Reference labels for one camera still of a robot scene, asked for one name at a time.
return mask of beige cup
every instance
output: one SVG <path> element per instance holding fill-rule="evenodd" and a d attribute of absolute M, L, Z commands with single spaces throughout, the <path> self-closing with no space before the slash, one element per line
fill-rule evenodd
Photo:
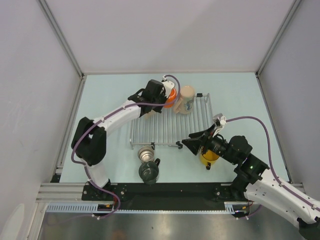
<path fill-rule="evenodd" d="M 194 108 L 196 91 L 192 86 L 184 86 L 180 90 L 180 97 L 173 106 L 173 111 L 181 114 L 189 114 Z"/>

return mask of light blue tabletop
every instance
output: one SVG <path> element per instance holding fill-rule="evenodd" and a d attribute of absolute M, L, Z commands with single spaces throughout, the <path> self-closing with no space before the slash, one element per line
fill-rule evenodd
<path fill-rule="evenodd" d="M 272 162 L 278 176 L 288 181 L 288 174 L 272 129 L 263 97 L 254 73 L 177 73 L 181 86 L 191 85 L 196 93 L 210 93 L 213 114 L 223 113 L 227 119 L 254 116 L 268 128 L 271 141 Z M 128 96 L 144 88 L 150 79 L 161 81 L 163 74 L 89 75 L 86 78 L 79 109 L 73 126 L 74 136 L 78 122 L 83 117 L 94 119 L 118 108 Z M 107 139 L 107 154 L 103 161 L 113 183 L 142 183 L 138 169 L 141 164 L 137 152 L 129 142 L 130 123 L 116 130 Z M 254 120 L 230 122 L 220 132 L 229 141 L 235 135 L 245 136 L 252 145 L 252 153 L 269 164 L 267 139 L 262 126 Z M 72 163 L 69 148 L 62 170 L 61 183 L 84 183 L 84 168 Z M 232 182 L 236 177 L 235 166 L 219 158 L 206 167 L 186 147 L 156 146 L 155 157 L 161 159 L 159 183 Z"/>

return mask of metal frame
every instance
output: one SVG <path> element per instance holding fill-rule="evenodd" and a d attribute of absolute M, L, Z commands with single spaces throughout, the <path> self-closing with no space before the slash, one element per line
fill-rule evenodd
<path fill-rule="evenodd" d="M 65 203 L 52 202 L 46 207 L 46 213 L 86 213 L 86 214 L 108 214 L 110 210 L 99 210 L 99 203 Z"/>
<path fill-rule="evenodd" d="M 67 149 L 68 149 L 68 142 L 70 140 L 72 129 L 73 129 L 73 125 L 74 125 L 75 120 L 76 120 L 76 116 L 77 116 L 77 112 L 78 112 L 81 96 L 82 96 L 82 93 L 84 91 L 86 79 L 87 79 L 86 75 L 81 78 L 79 86 L 78 86 L 78 89 L 76 91 L 76 94 L 75 94 L 75 97 L 74 97 L 74 101 L 72 103 L 72 108 L 71 108 L 71 111 L 70 111 L 70 114 L 69 114 L 67 126 L 66 126 L 65 131 L 64 131 L 64 135 L 63 135 L 63 138 L 62 138 L 62 142 L 61 142 L 61 145 L 60 145 L 60 148 L 59 148 L 59 152 L 58 152 L 58 155 L 57 155 L 57 159 L 56 159 L 56 163 L 54 165 L 54 170 L 52 172 L 52 175 L 61 174 L 62 173 L 62 168 L 64 166 L 64 162 L 65 162 L 65 158 L 66 158 L 66 154 L 67 154 Z"/>
<path fill-rule="evenodd" d="M 84 74 L 81 71 L 81 68 L 75 58 L 75 55 L 73 54 L 73 52 L 70 48 L 70 45 L 68 44 L 63 32 L 61 31 L 60 26 L 58 25 L 58 22 L 55 19 L 55 16 L 53 15 L 52 11 L 50 10 L 48 3 L 46 2 L 46 0 L 37 0 L 37 2 L 39 3 L 40 8 L 42 9 L 49 24 L 51 25 L 51 28 L 52 28 L 54 34 L 57 36 L 59 42 L 61 43 L 63 50 L 65 51 L 66 55 L 70 59 L 75 71 L 77 72 L 79 77 L 82 78 L 84 76 Z"/>
<path fill-rule="evenodd" d="M 47 203 L 36 203 L 35 212 L 33 214 L 33 220 L 30 225 L 29 231 L 26 233 L 24 239 L 37 240 L 41 230 L 42 222 L 45 217 L 47 209 Z"/>
<path fill-rule="evenodd" d="M 222 183 L 222 186 L 229 186 L 230 183 Z M 36 198 L 36 209 L 34 217 L 32 219 L 29 232 L 26 239 L 36 240 L 38 239 L 42 222 L 45 216 L 47 207 L 55 203 L 62 203 L 57 205 L 63 207 L 65 204 L 70 203 L 68 206 L 82 206 L 86 204 L 113 204 L 112 201 L 83 201 L 81 200 L 83 194 L 83 188 L 85 183 L 43 183 L 40 187 L 38 196 Z M 292 184 L 295 188 L 305 193 L 303 185 Z M 225 210 L 217 211 L 146 211 L 146 210 L 119 210 L 117 213 L 121 214 L 234 214 L 234 206 L 247 205 L 248 202 L 239 201 L 226 201 L 224 202 Z M 79 213 L 78 208 L 75 208 L 75 213 Z"/>
<path fill-rule="evenodd" d="M 218 73 L 218 74 L 226 74 L 226 73 L 252 73 L 253 71 L 248 70 L 148 70 L 148 71 L 86 71 L 83 74 L 84 75 L 125 75 L 125 74 L 212 74 L 212 73 Z"/>
<path fill-rule="evenodd" d="M 189 134 L 210 128 L 213 117 L 210 94 L 195 94 L 190 114 L 175 114 L 173 108 L 163 108 L 161 114 L 154 113 L 147 119 L 139 117 L 131 121 L 131 148 L 151 144 L 179 147 L 177 143 L 187 139 Z"/>
<path fill-rule="evenodd" d="M 287 15 L 285 16 L 278 32 L 276 33 L 271 46 L 269 47 L 268 51 L 266 52 L 266 55 L 264 56 L 262 63 L 260 64 L 256 75 L 259 77 L 262 73 L 262 71 L 264 70 L 267 62 L 269 61 L 270 57 L 272 56 L 272 53 L 274 52 L 274 50 L 276 49 L 276 47 L 278 46 L 280 39 L 282 38 L 282 36 L 284 35 L 286 29 L 288 28 L 289 24 L 292 22 L 293 17 L 295 16 L 298 8 L 301 6 L 301 3 L 303 2 L 303 0 L 294 0 L 294 2 L 291 5 L 291 8 L 289 10 L 289 12 L 287 13 Z"/>
<path fill-rule="evenodd" d="M 282 148 L 282 146 L 281 146 L 281 144 L 280 144 L 278 132 L 277 132 L 277 130 L 276 130 L 275 123 L 274 123 L 274 120 L 273 120 L 272 115 L 271 115 L 271 112 L 270 112 L 270 108 L 269 108 L 269 105 L 268 105 L 268 102 L 267 102 L 267 99 L 266 99 L 265 92 L 264 92 L 264 90 L 263 90 L 263 88 L 262 88 L 261 81 L 260 81 L 260 78 L 258 77 L 258 74 L 257 74 L 257 73 L 255 74 L 255 77 L 256 77 L 256 81 L 257 81 L 257 83 L 258 83 L 258 85 L 259 85 L 260 92 L 261 92 L 261 95 L 262 95 L 262 98 L 263 98 L 263 102 L 264 102 L 266 111 L 267 111 L 267 113 L 268 113 L 268 116 L 269 116 L 269 119 L 270 119 L 270 122 L 271 122 L 272 130 L 273 130 L 273 132 L 274 132 L 275 139 L 276 139 L 276 143 L 277 143 L 277 145 L 278 145 L 278 147 L 279 147 L 280 154 L 281 154 L 281 157 L 282 157 L 282 159 L 283 159 L 283 163 L 284 163 L 284 166 L 285 166 L 285 169 L 286 169 L 286 173 L 288 174 L 288 177 L 289 177 L 289 182 L 292 184 L 292 183 L 293 183 L 293 180 L 292 180 L 292 177 L 291 177 L 289 168 L 288 168 L 288 164 L 287 164 L 287 161 L 286 161 L 286 158 L 285 158 L 285 155 L 284 155 L 283 148 Z"/>

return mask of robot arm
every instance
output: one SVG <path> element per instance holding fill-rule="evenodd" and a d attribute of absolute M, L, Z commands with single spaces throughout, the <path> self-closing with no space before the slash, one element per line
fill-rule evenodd
<path fill-rule="evenodd" d="M 236 199 L 245 197 L 262 204 L 287 219 L 307 240 L 320 239 L 320 201 L 312 199 L 281 179 L 275 178 L 269 166 L 251 154 L 253 149 L 244 136 L 234 136 L 229 143 L 218 137 L 226 124 L 222 114 L 216 115 L 214 124 L 207 130 L 189 135 L 182 140 L 197 155 L 212 151 L 233 165 L 237 177 L 230 188 Z"/>
<path fill-rule="evenodd" d="M 76 155 L 87 164 L 89 175 L 98 187 L 104 188 L 110 184 L 102 161 L 107 152 L 108 136 L 124 124 L 150 111 L 161 113 L 163 106 L 152 104 L 164 104 L 174 87 L 175 84 L 166 79 L 162 82 L 150 80 L 145 88 L 129 96 L 127 101 L 115 111 L 93 120 L 84 117 L 79 121 L 71 142 L 72 149 L 90 127 L 102 120 L 84 137 L 75 150 Z"/>

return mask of wire rack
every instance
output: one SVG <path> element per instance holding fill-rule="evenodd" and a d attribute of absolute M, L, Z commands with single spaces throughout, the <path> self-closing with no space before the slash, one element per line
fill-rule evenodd
<path fill-rule="evenodd" d="M 209 94 L 194 96 L 190 114 L 176 114 L 173 108 L 163 108 L 146 118 L 139 117 L 131 122 L 130 145 L 168 145 L 179 147 L 182 139 L 191 133 L 208 129 L 213 124 L 213 111 Z"/>

